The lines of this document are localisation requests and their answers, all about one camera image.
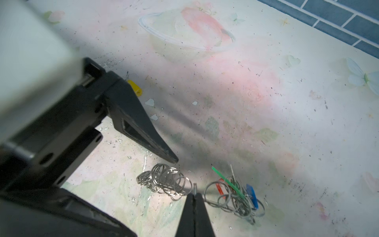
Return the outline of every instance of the printed butterfly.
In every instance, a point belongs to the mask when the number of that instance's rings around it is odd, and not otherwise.
[[[238,25],[245,21],[244,19],[237,19],[237,13],[230,15],[229,19],[233,21],[233,25]]]
[[[379,72],[364,73],[354,60],[346,58],[347,66],[353,73],[349,76],[349,82],[355,86],[368,84],[370,89],[379,96]]]

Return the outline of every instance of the screw hole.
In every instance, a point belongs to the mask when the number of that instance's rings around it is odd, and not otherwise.
[[[103,107],[103,104],[99,104],[96,109],[95,109],[95,113],[98,113],[100,112],[101,108]]]
[[[49,153],[39,162],[40,165],[46,164],[51,158],[53,158],[54,153]]]
[[[60,178],[60,180],[58,181],[57,185],[59,185],[61,182],[63,182],[63,180],[66,178],[66,176],[63,176],[62,178]]]

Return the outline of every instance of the grout line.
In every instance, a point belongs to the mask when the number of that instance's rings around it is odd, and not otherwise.
[[[342,28],[342,27],[340,27],[339,25],[336,25],[336,24],[334,24],[334,23],[331,23],[331,22],[328,21],[328,20],[325,20],[325,19],[323,19],[323,18],[321,18],[321,17],[319,17],[319,16],[316,16],[315,14],[310,13],[310,12],[308,12],[308,11],[306,11],[306,10],[304,10],[304,9],[302,9],[302,8],[300,8],[300,7],[298,7],[298,6],[294,5],[294,4],[292,4],[292,3],[289,3],[289,2],[287,2],[287,1],[285,1],[285,0],[277,0],[277,1],[279,1],[279,2],[281,2],[281,3],[284,3],[284,4],[286,4],[287,6],[290,6],[290,7],[294,8],[294,9],[296,9],[296,10],[298,10],[298,11],[301,11],[302,13],[305,13],[305,14],[307,14],[307,15],[313,17],[313,18],[316,18],[317,20],[320,20],[321,22],[324,22],[325,24],[328,24],[328,25],[330,25],[330,26],[333,26],[334,28],[337,28],[337,29],[339,29],[340,31],[343,31],[343,32],[345,32],[345,33],[347,33],[347,34],[349,34],[349,35],[351,35],[351,36],[354,36],[355,38],[358,38],[358,39],[360,39],[360,40],[363,41],[363,42],[366,42],[366,43],[368,43],[368,44],[371,44],[372,46],[375,46],[375,47],[379,48],[379,44],[374,43],[374,42],[372,42],[371,40],[368,40],[368,39],[366,39],[366,38],[364,38],[364,37],[362,37],[362,36],[360,36],[360,35],[357,35],[357,34],[351,32],[351,31],[349,31],[349,30],[347,30],[347,29],[345,29],[345,28]]]
[[[320,20],[317,20],[312,27],[315,27]]]
[[[361,39],[358,39],[357,42],[353,43],[351,46],[354,47],[355,45],[357,45],[357,44],[358,44],[359,42],[361,42],[361,41],[362,41]]]
[[[341,27],[345,27],[354,17],[356,16],[356,14],[354,13],[347,21],[345,21],[344,24],[341,25]]]
[[[342,5],[342,4],[340,4],[340,3],[336,2],[336,1],[333,1],[333,0],[323,0],[323,1],[331,3],[331,4],[335,5],[335,6],[338,6],[338,7],[342,8],[344,10],[347,10],[347,11],[349,11],[351,13],[357,14],[358,16],[360,16],[360,17],[362,17],[362,18],[364,18],[366,20],[369,20],[369,21],[374,22],[375,24],[379,25],[379,20],[376,20],[376,19],[374,19],[374,18],[372,18],[370,16],[366,16],[365,14],[363,14],[363,13],[361,13],[359,11],[356,11],[354,9],[351,9],[350,7]]]
[[[301,9],[303,9],[303,7],[305,6],[305,4],[307,3],[308,0],[304,0],[303,4],[301,5]]]

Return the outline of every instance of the tile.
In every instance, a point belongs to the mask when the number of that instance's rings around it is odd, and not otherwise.
[[[334,38],[337,38],[347,44],[352,45],[353,43],[357,42],[358,38],[351,36],[337,28],[334,28],[333,26],[330,26],[324,22],[318,22],[315,26],[316,29],[321,30],[322,32],[327,33],[330,36],[333,36]]]
[[[323,0],[308,0],[303,9],[340,26],[353,15],[351,12]]]
[[[372,46],[371,44],[361,41],[354,47],[374,56],[375,58],[379,58],[379,49],[375,46]]]
[[[305,0],[286,0],[286,1],[300,7]]]
[[[356,16],[344,28],[379,44],[379,25],[369,20]]]
[[[379,20],[379,1],[378,0],[338,0],[338,3],[348,6],[367,16]]]
[[[298,10],[296,10],[296,9],[294,9],[294,8],[284,4],[284,3],[281,3],[277,0],[258,0],[258,1],[265,3],[265,4],[271,6],[275,9],[285,13],[285,14],[288,14],[288,15],[292,16],[293,18],[296,18],[299,21],[304,22],[305,24],[312,26],[317,21],[316,18],[311,17],[305,13],[302,13],[301,11],[298,11]]]

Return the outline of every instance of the blue tile wall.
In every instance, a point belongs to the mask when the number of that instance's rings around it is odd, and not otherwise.
[[[258,1],[379,58],[379,0]]]
[[[359,42],[354,46],[357,49],[362,50],[363,52],[366,52],[368,54],[371,54],[372,56],[379,58],[379,48],[372,46],[371,44],[367,44],[366,42]]]
[[[379,44],[379,25],[366,20],[360,16],[354,17],[346,26],[345,29],[361,35],[372,42]]]
[[[323,0],[308,0],[304,6],[304,10],[340,26],[353,15],[351,12]]]
[[[292,3],[293,5],[296,5],[296,6],[301,6],[304,0],[287,0],[287,2]]]
[[[338,2],[372,18],[379,19],[378,0],[338,0]]]
[[[305,24],[308,24],[310,26],[312,26],[316,21],[317,19],[314,18],[314,17],[311,17],[310,15],[307,15],[306,13],[302,13],[301,11],[298,11],[284,3],[281,3],[277,0],[258,0],[260,2],[263,2],[273,8],[276,8],[278,9],[279,11],[285,13],[285,14],[288,14],[290,16],[292,16],[293,18],[296,18],[298,19],[299,21],[302,21],[304,22]]]
[[[317,25],[315,25],[315,28],[318,30],[321,30],[322,32],[327,33],[328,35],[333,36],[334,38],[337,38],[347,44],[353,44],[357,42],[358,38],[349,35],[348,33],[345,33],[337,28],[334,28],[331,25],[328,25],[324,22],[318,22]]]

